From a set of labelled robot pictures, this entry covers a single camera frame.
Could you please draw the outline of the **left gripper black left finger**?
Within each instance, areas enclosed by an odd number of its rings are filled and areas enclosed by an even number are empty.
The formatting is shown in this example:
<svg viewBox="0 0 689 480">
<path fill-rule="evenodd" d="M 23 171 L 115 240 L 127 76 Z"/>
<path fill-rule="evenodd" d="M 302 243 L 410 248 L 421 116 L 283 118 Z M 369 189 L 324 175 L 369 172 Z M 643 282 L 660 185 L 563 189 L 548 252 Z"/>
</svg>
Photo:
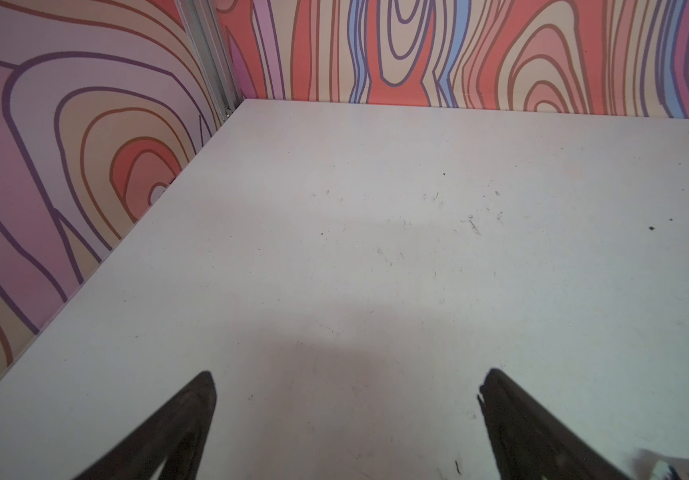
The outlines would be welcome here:
<svg viewBox="0 0 689 480">
<path fill-rule="evenodd" d="M 212 374 L 198 373 L 78 478 L 196 478 L 216 403 Z"/>
</svg>

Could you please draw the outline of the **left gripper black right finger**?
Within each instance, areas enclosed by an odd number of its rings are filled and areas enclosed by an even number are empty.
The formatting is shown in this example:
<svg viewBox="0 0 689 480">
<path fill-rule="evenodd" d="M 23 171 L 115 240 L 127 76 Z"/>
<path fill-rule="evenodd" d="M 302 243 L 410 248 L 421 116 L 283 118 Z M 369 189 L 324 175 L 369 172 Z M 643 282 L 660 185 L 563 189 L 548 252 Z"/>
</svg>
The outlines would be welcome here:
<svg viewBox="0 0 689 480">
<path fill-rule="evenodd" d="M 479 388 L 481 408 L 502 479 L 625 479 L 500 369 Z"/>
</svg>

